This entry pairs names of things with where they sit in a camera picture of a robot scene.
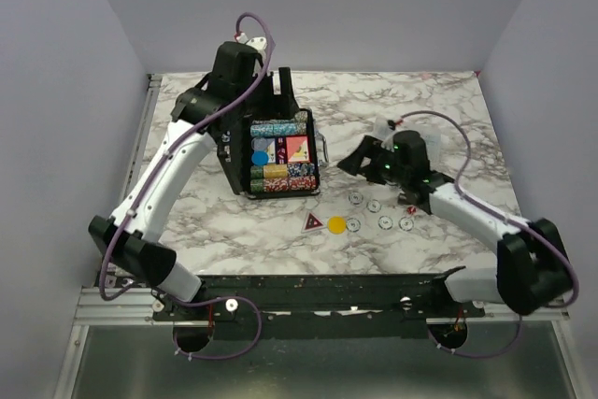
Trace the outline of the red playing card deck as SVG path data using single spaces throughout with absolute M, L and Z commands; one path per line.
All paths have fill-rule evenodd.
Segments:
M 285 142 L 288 164 L 311 162 L 309 142 L 306 135 L 287 136 Z

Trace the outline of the black poker chip case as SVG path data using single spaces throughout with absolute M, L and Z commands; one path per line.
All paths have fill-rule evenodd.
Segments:
M 306 135 L 311 162 L 288 164 L 286 137 Z M 233 192 L 252 200 L 316 196 L 320 193 L 317 132 L 312 111 L 300 108 L 292 119 L 245 121 L 226 132 L 217 156 Z M 269 163 L 256 166 L 251 155 L 266 151 Z

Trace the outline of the yellow round dealer chip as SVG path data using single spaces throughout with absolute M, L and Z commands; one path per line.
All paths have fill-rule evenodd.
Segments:
M 347 223 L 343 217 L 333 216 L 327 221 L 327 228 L 332 234 L 340 235 L 347 230 Z

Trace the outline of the red triangle card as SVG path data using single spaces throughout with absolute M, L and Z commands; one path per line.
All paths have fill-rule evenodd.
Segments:
M 325 223 L 320 218 L 318 218 L 313 212 L 308 211 L 303 223 L 302 233 L 312 233 L 325 227 Z

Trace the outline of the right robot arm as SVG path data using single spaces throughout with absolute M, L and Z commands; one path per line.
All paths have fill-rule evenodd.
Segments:
M 528 316 L 577 287 L 551 221 L 509 218 L 477 198 L 467 200 L 453 178 L 432 169 L 418 132 L 398 132 L 388 144 L 367 135 L 337 166 L 372 183 L 398 186 L 409 205 L 454 224 L 494 253 L 493 267 L 457 267 L 437 278 L 429 296 L 436 314 L 448 317 L 463 303 L 479 301 Z

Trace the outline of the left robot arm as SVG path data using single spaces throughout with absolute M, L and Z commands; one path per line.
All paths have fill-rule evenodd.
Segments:
M 181 93 L 161 146 L 123 201 L 103 218 L 93 217 L 88 232 L 102 254 L 98 286 L 106 287 L 115 264 L 151 288 L 175 297 L 188 320 L 206 312 L 201 279 L 160 245 L 168 216 L 195 168 L 225 134 L 252 113 L 264 113 L 272 97 L 268 70 L 274 42 L 237 34 L 217 50 L 212 70 Z

